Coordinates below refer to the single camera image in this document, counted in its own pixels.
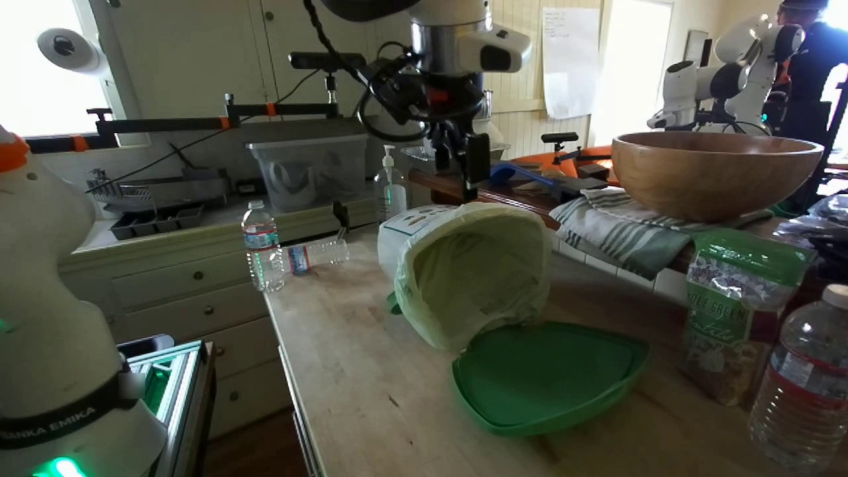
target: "wooden bowl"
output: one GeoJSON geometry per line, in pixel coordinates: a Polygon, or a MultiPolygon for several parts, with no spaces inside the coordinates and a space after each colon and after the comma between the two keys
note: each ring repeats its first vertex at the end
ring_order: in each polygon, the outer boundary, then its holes
{"type": "Polygon", "coordinates": [[[720,222],[786,200],[813,176],[819,143],[735,132],[631,132],[613,168],[637,204],[675,219],[720,222]]]}

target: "white bottle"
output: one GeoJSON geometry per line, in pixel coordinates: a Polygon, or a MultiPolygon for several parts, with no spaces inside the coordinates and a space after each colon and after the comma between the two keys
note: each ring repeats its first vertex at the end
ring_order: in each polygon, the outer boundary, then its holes
{"type": "Polygon", "coordinates": [[[786,319],[748,428],[797,475],[829,467],[848,431],[848,287],[829,283],[786,319]]]}
{"type": "Polygon", "coordinates": [[[274,216],[264,201],[248,201],[240,217],[240,238],[246,251],[246,270],[260,292],[280,287],[287,263],[274,216]]]}
{"type": "Polygon", "coordinates": [[[381,173],[380,173],[380,197],[385,208],[385,217],[394,217],[407,210],[406,204],[406,178],[394,168],[393,157],[394,147],[385,147],[381,173]]]}

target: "green light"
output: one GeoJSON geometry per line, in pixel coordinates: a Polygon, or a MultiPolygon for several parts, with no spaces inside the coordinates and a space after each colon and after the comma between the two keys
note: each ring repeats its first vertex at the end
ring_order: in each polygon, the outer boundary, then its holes
{"type": "Polygon", "coordinates": [[[158,404],[164,398],[166,382],[170,382],[170,364],[158,360],[153,364],[148,378],[140,385],[140,401],[156,413],[158,404]]]}
{"type": "Polygon", "coordinates": [[[39,470],[32,471],[32,477],[87,477],[73,459],[59,455],[39,470]]]}

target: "plastic container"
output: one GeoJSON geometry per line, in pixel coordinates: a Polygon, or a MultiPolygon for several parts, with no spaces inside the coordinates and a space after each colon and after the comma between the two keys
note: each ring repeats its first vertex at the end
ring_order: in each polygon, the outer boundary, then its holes
{"type": "Polygon", "coordinates": [[[390,143],[385,147],[381,173],[380,173],[380,200],[381,200],[381,208],[385,208],[385,217],[394,217],[394,216],[403,216],[407,210],[406,178],[394,168],[393,148],[394,147],[390,147],[390,143]]]}
{"type": "Polygon", "coordinates": [[[829,283],[786,319],[748,428],[797,475],[829,467],[848,431],[848,287],[829,283]]]}
{"type": "Polygon", "coordinates": [[[403,319],[456,356],[456,401],[482,430],[529,437],[582,424],[623,404],[647,369],[642,339],[545,322],[550,238],[541,217],[471,201],[410,210],[380,234],[403,319]]]}
{"type": "Polygon", "coordinates": [[[260,292],[280,287],[287,276],[287,263],[275,231],[274,216],[268,216],[264,201],[248,201],[240,217],[246,270],[260,292]]]}
{"type": "Polygon", "coordinates": [[[248,143],[270,208],[296,213],[368,194],[368,135],[248,143]]]}

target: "paper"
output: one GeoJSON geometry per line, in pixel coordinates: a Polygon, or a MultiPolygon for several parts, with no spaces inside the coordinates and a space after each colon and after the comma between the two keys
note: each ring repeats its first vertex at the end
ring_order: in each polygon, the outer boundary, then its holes
{"type": "Polygon", "coordinates": [[[586,117],[602,75],[598,9],[544,9],[544,90],[550,119],[586,117]]]}

